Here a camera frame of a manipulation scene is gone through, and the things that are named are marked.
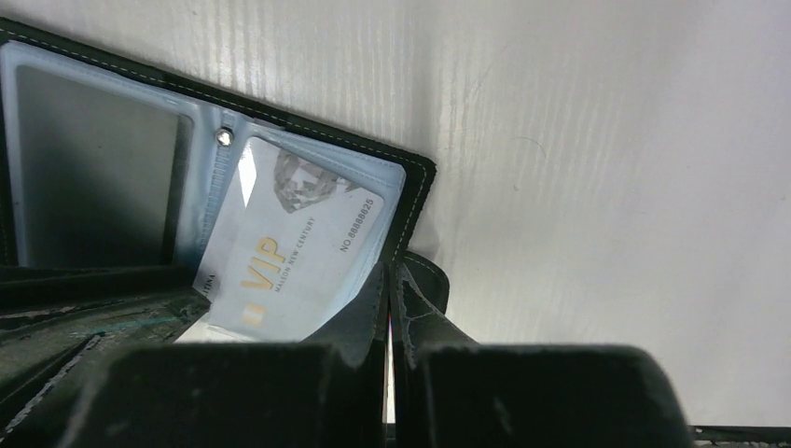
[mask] wallet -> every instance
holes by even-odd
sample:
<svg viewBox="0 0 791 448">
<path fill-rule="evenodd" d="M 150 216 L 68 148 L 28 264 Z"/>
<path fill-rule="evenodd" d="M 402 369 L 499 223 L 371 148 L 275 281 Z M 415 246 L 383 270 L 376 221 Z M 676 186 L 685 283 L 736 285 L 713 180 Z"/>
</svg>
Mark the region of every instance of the wallet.
<svg viewBox="0 0 791 448">
<path fill-rule="evenodd" d="M 404 256 L 425 157 L 23 24 L 0 21 L 0 264 L 197 269 L 250 139 L 383 197 L 368 251 Z"/>
<path fill-rule="evenodd" d="M 57 441 L 108 354 L 173 342 L 206 314 L 193 281 L 253 141 L 381 198 L 350 275 L 403 263 L 445 309 L 447 277 L 407 251 L 437 171 L 426 157 L 6 19 L 0 94 L 0 441 L 9 446 Z"/>
</svg>

